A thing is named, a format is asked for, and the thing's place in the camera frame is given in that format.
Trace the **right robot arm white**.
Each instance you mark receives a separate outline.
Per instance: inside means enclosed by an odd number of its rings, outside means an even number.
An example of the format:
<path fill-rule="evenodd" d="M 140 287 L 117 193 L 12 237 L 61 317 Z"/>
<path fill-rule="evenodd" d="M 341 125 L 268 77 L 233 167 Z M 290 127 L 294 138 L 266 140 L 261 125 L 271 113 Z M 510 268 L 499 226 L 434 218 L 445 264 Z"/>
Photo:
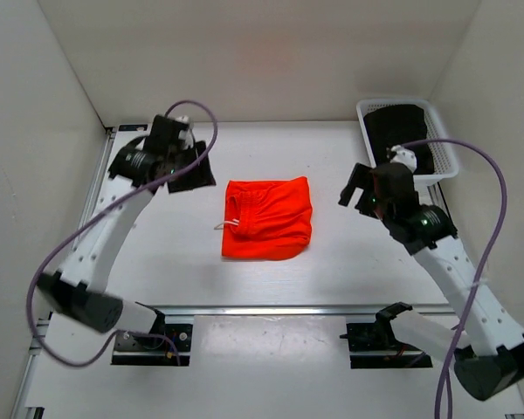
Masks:
<path fill-rule="evenodd" d="M 340 194 L 347 206 L 355 191 L 355 209 L 381 221 L 390 236 L 426 270 L 464 330 L 454 332 L 398 302 L 376 314 L 375 338 L 388 349 L 411 344 L 442 360 L 452 354 L 449 369 L 474 399 L 486 401 L 524 379 L 524 328 L 503 308 L 488 286 L 476 280 L 458 231 L 437 205 L 423 204 L 413 174 L 402 163 L 370 168 L 357 163 Z"/>

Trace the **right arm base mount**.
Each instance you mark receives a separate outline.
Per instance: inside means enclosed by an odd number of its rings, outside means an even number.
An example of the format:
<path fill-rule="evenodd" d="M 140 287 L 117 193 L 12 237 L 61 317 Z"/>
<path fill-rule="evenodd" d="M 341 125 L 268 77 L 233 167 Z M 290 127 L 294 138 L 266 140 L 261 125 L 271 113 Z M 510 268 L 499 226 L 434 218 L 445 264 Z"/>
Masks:
<path fill-rule="evenodd" d="M 408 343 L 396 340 L 390 322 L 413 307 L 403 302 L 386 306 L 372 322 L 348 322 L 340 336 L 348 343 L 350 368 L 411 369 L 432 368 L 431 357 Z"/>

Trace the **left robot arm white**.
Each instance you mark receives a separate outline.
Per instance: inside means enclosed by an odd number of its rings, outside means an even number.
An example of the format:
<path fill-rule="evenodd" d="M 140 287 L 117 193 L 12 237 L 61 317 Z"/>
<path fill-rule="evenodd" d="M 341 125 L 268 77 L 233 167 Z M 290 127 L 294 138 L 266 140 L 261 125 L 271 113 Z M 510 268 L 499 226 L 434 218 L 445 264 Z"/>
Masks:
<path fill-rule="evenodd" d="M 42 273 L 37 288 L 60 314 L 98 333 L 123 330 L 147 349 L 166 337 L 162 314 L 153 307 L 106 292 L 114 261 L 134 222 L 160 188 L 176 193 L 215 185 L 206 149 L 192 133 L 189 117 L 157 115 L 149 134 L 139 136 L 114 157 L 95 209 L 103 217 L 79 239 L 76 250 L 54 273 Z"/>

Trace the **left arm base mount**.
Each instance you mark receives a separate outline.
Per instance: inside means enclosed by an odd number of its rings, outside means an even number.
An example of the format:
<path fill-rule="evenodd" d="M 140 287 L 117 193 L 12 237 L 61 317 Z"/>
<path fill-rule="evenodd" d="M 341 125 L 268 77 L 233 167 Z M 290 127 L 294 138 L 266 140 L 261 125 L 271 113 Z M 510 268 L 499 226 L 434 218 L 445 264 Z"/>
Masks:
<path fill-rule="evenodd" d="M 149 332 L 124 332 L 114 340 L 113 366 L 187 367 L 190 364 L 193 324 L 178 320 L 168 323 L 166 315 L 155 310 Z"/>

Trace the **orange shorts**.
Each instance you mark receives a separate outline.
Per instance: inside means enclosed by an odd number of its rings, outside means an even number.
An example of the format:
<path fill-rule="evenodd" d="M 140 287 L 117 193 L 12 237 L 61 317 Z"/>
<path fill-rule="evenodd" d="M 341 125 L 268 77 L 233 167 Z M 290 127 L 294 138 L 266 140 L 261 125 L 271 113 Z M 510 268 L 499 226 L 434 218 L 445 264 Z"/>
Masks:
<path fill-rule="evenodd" d="M 292 180 L 230 181 L 224 198 L 221 256 L 280 261 L 300 255 L 312 238 L 310 188 Z"/>

